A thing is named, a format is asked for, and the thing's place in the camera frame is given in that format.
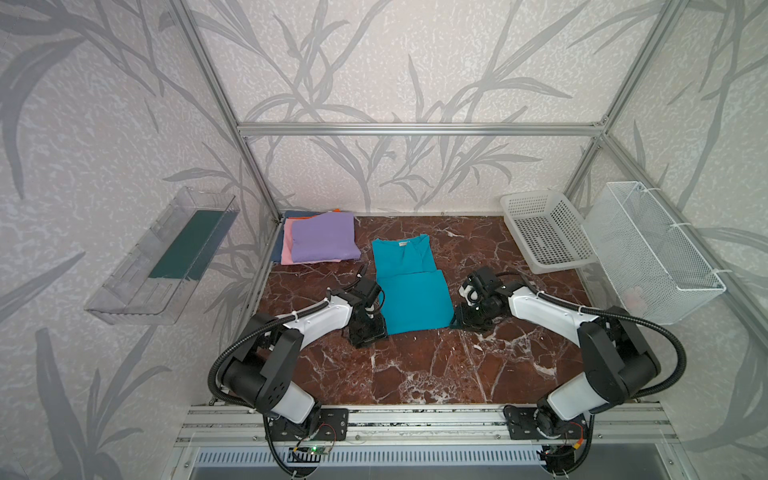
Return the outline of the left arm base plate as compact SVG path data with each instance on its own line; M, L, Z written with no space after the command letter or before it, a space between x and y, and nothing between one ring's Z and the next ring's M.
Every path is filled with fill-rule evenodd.
M350 410L346 408L314 408L301 423L284 417L268 418L265 430L274 441L345 440L349 426Z

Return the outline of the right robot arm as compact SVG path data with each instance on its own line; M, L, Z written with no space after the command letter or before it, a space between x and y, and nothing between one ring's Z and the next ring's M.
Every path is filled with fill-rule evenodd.
M567 426L600 407L621 405L661 372L661 366L636 323L620 319L619 309L590 313L524 281L505 283L490 268L469 274L459 288L453 328L484 332L494 322L517 318L543 327L576 345L583 372L547 394L531 413L508 408L508 422L525 433L535 429L558 438Z

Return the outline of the teal printed t-shirt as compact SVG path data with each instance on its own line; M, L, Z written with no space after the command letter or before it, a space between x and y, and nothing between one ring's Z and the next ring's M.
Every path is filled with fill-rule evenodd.
M445 276L436 266L430 237L372 242L381 313L389 335L447 328L454 307Z

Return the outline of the white plastic laundry basket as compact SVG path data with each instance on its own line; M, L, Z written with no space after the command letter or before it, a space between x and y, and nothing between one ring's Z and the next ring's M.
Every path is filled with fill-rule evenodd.
M532 273L578 269L597 261L582 228L583 217L562 193L508 194L500 198L500 206Z

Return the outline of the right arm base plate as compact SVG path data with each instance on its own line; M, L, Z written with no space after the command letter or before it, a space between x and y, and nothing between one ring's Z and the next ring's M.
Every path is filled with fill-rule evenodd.
M588 430L583 415L566 421L549 407L508 404L502 414L512 440L583 441Z

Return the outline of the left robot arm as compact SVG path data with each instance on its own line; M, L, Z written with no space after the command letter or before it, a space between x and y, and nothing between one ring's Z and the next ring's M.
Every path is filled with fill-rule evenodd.
M282 316L254 314L244 333L211 366L207 376L211 394L283 420L295 435L316 433L321 428L321 405L293 382L301 351L336 331L344 331L357 349L386 338L384 301L379 284L359 275L304 309Z

